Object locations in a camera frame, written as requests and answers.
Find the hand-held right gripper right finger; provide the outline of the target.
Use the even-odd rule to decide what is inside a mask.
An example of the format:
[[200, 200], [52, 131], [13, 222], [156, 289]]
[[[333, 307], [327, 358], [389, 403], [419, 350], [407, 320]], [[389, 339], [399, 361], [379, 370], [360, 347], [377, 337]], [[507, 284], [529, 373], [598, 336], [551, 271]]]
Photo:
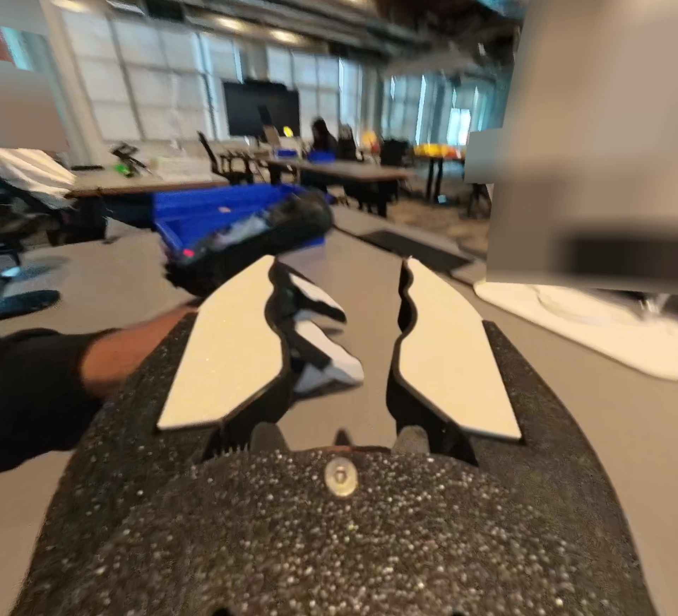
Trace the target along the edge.
[[521, 440], [519, 422], [482, 317], [449, 282], [404, 258], [399, 336], [391, 365], [396, 387], [466, 434]]

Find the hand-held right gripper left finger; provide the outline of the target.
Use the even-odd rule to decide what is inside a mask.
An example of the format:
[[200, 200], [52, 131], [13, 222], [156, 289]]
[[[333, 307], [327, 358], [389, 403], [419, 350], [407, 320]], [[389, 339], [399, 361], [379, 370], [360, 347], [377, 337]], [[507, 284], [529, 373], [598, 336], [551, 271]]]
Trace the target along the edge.
[[267, 255], [218, 287], [199, 307], [165, 404], [159, 431], [237, 419], [278, 421], [290, 405], [290, 357], [270, 306]]

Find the white rounded tray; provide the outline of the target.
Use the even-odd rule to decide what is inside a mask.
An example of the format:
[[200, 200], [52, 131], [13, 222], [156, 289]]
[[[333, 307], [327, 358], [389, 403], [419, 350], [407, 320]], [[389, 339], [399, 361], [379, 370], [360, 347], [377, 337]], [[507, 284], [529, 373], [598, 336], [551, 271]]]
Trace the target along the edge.
[[478, 281], [476, 296], [624, 366], [677, 380], [677, 316], [664, 301], [634, 304], [562, 286]]

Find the person's left forearm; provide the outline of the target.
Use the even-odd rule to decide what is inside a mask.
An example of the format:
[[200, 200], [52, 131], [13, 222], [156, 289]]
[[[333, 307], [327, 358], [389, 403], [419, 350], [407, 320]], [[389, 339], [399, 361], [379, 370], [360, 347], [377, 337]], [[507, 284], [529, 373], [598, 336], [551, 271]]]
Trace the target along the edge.
[[111, 332], [37, 328], [1, 338], [2, 472], [76, 447], [104, 404], [86, 390], [81, 364], [91, 345]]

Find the black table panel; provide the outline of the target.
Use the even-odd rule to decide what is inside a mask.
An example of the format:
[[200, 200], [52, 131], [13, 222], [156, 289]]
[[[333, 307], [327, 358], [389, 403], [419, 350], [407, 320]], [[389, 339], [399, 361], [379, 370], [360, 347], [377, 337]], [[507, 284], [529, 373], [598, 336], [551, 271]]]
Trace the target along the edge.
[[358, 236], [358, 239], [396, 256], [415, 258], [438, 273], [452, 273], [472, 264], [468, 258], [388, 230], [366, 233]]

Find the person's left hand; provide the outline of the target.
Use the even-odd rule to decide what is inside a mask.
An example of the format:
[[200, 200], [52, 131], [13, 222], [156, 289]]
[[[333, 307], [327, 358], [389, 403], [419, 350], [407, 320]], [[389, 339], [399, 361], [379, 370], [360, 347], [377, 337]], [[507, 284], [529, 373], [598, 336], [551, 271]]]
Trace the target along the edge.
[[152, 320], [97, 337], [79, 365], [83, 389], [98, 400], [110, 398], [174, 327], [197, 311], [198, 306], [179, 306]]

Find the black office chair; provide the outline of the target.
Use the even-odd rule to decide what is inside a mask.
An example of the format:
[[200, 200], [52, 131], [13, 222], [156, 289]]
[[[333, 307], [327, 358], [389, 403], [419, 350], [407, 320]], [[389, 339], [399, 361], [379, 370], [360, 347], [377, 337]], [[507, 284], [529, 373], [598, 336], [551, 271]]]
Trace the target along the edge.
[[108, 222], [98, 202], [66, 200], [52, 208], [37, 194], [1, 182], [1, 255], [21, 264], [24, 242], [44, 232], [52, 247], [103, 240]]

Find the blue plastic bin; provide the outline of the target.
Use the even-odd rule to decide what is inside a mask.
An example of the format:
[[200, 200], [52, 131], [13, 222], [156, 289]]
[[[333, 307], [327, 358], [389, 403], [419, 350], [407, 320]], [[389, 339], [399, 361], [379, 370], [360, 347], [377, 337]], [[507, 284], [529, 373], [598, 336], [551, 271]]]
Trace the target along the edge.
[[165, 191], [152, 195], [153, 227], [165, 253], [174, 257], [208, 234], [263, 213], [306, 189], [299, 185], [256, 183], [246, 186]]

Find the green black tool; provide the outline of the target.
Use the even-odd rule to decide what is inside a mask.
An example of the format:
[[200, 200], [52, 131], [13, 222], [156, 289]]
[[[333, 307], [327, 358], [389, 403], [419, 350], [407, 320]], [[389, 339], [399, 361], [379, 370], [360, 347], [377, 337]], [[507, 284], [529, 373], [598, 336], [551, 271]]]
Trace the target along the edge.
[[111, 154], [117, 159], [117, 170], [125, 178], [132, 179], [150, 175], [148, 165], [138, 158], [140, 149], [129, 143], [118, 143], [111, 149]]

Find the brown top background table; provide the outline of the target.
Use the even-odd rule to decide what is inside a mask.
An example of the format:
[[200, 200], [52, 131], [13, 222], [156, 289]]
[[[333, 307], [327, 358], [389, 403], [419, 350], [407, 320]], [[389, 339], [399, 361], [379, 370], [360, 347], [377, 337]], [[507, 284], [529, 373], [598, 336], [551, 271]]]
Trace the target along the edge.
[[383, 219], [387, 217], [388, 205], [397, 197], [400, 184], [409, 182], [414, 175], [406, 168], [343, 160], [318, 164], [301, 158], [267, 157], [263, 162], [272, 185], [279, 184], [284, 172], [294, 173], [298, 182], [311, 178], [325, 188], [348, 184], [357, 192], [353, 196], [356, 201]]

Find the large black screen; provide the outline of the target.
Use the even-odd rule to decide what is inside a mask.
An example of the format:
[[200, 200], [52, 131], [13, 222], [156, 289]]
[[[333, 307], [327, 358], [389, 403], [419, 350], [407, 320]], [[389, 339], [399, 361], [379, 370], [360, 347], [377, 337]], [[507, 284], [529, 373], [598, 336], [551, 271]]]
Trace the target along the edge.
[[222, 94], [228, 133], [232, 137], [260, 137], [266, 126], [280, 135], [288, 129], [301, 136], [300, 97], [297, 90], [275, 82], [223, 81]]

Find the wooden top side table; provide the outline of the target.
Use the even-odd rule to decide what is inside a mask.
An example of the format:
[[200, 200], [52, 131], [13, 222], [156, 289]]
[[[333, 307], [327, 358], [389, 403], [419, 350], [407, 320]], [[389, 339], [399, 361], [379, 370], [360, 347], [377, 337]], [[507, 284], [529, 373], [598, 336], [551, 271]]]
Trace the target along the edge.
[[113, 169], [102, 169], [77, 172], [74, 185], [65, 198], [75, 200], [87, 197], [156, 194], [166, 191], [189, 191], [227, 186], [229, 182], [216, 174], [210, 174], [207, 178], [199, 180], [166, 180], [155, 174], [128, 178]]

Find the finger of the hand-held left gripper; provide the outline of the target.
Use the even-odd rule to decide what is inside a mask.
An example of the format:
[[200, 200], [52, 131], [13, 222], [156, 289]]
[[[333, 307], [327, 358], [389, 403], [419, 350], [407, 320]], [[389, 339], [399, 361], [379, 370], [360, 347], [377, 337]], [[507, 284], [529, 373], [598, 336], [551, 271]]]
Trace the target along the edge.
[[293, 300], [292, 313], [295, 319], [300, 320], [303, 317], [318, 315], [340, 324], [347, 322], [342, 306], [324, 289], [296, 272], [287, 272], [286, 276], [290, 283]]
[[365, 379], [360, 359], [335, 342], [307, 316], [296, 316], [290, 331], [294, 395], [319, 395], [356, 387]]

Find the black mesh chair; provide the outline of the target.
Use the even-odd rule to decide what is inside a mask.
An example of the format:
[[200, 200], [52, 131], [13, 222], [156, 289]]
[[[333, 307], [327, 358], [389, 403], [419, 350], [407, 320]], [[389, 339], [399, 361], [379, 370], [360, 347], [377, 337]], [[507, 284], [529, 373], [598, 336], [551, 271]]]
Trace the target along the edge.
[[[225, 179], [231, 186], [254, 184], [254, 170], [252, 168], [254, 159], [250, 153], [229, 150], [217, 155], [210, 146], [206, 136], [200, 130], [197, 131], [197, 137], [208, 155], [212, 174]], [[243, 170], [236, 170], [234, 168], [235, 160], [242, 161]]]

